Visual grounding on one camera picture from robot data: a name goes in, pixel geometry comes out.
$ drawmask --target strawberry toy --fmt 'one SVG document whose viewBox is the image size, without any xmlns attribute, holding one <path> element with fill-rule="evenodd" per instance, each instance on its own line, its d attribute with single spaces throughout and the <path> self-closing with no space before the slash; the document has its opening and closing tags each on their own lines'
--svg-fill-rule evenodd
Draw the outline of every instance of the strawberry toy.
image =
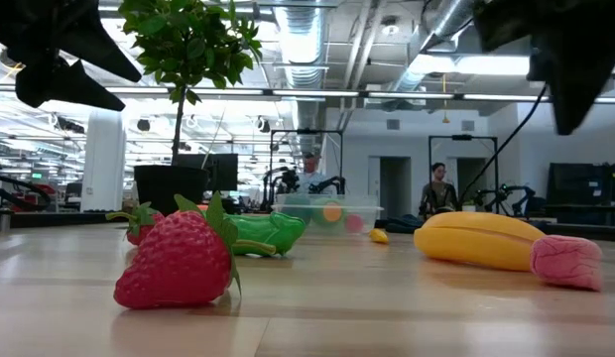
<svg viewBox="0 0 615 357">
<path fill-rule="evenodd" d="M 165 219 L 165 216 L 157 210 L 150 207 L 151 202 L 145 202 L 136 207 L 131 214 L 125 212 L 116 212 L 107 214 L 107 219 L 111 220 L 116 217 L 123 217 L 129 220 L 129 228 L 127 229 L 127 240 L 133 245 L 140 245 L 154 225 Z"/>
<path fill-rule="evenodd" d="M 206 218 L 176 195 L 179 212 L 169 215 L 142 241 L 131 266 L 116 282 L 114 299 L 129 308 L 192 306 L 222 296 L 233 278 L 241 284 L 232 255 L 237 227 L 224 218 L 213 196 Z"/>
</svg>

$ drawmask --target yellow banana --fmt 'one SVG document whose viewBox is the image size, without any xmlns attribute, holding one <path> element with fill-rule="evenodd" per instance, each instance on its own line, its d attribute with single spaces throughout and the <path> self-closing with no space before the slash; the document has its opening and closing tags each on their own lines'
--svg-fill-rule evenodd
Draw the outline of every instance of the yellow banana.
<svg viewBox="0 0 615 357">
<path fill-rule="evenodd" d="M 519 219 L 483 212 L 448 212 L 414 233 L 425 255 L 492 268 L 530 271 L 530 249 L 545 234 Z"/>
<path fill-rule="evenodd" d="M 369 231 L 369 238 L 371 238 L 371 241 L 374 243 L 389 244 L 387 233 L 380 229 L 372 229 Z"/>
</svg>

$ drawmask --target black pot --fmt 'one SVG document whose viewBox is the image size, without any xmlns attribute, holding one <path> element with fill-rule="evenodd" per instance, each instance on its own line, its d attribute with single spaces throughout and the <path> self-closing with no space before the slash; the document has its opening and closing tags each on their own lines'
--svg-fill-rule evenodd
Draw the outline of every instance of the black pot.
<svg viewBox="0 0 615 357">
<path fill-rule="evenodd" d="M 178 210 L 176 193 L 201 204 L 208 186 L 208 171 L 174 166 L 137 166 L 133 170 L 140 203 L 151 202 L 151 207 L 164 215 Z"/>
</svg>

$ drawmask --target person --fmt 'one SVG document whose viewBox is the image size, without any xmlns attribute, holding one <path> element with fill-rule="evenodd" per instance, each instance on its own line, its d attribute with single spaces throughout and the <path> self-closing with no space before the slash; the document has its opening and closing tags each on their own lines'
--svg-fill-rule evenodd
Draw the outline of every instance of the person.
<svg viewBox="0 0 615 357">
<path fill-rule="evenodd" d="M 446 166 L 443 163 L 435 163 L 431 166 L 431 171 L 433 179 L 430 184 L 425 184 L 423 188 L 421 215 L 458 209 L 455 187 L 450 183 L 444 182 Z"/>
<path fill-rule="evenodd" d="M 302 173 L 297 173 L 299 177 L 299 188 L 297 188 L 297 193 L 309 193 L 309 186 L 311 184 L 319 184 L 327 178 L 325 175 L 318 173 L 318 159 L 319 157 L 308 153 L 304 155 L 304 171 Z M 324 189 L 320 194 L 336 194 L 333 187 L 330 186 Z"/>
</svg>

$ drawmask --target wooden table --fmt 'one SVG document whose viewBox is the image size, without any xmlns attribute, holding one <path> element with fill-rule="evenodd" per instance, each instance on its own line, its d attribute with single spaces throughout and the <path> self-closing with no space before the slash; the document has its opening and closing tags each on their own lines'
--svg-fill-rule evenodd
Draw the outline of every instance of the wooden table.
<svg viewBox="0 0 615 357">
<path fill-rule="evenodd" d="M 285 259 L 239 258 L 242 299 L 128 311 L 115 227 L 0 236 L 0 356 L 615 356 L 615 243 L 604 294 L 429 261 L 411 236 L 304 237 Z"/>
</svg>

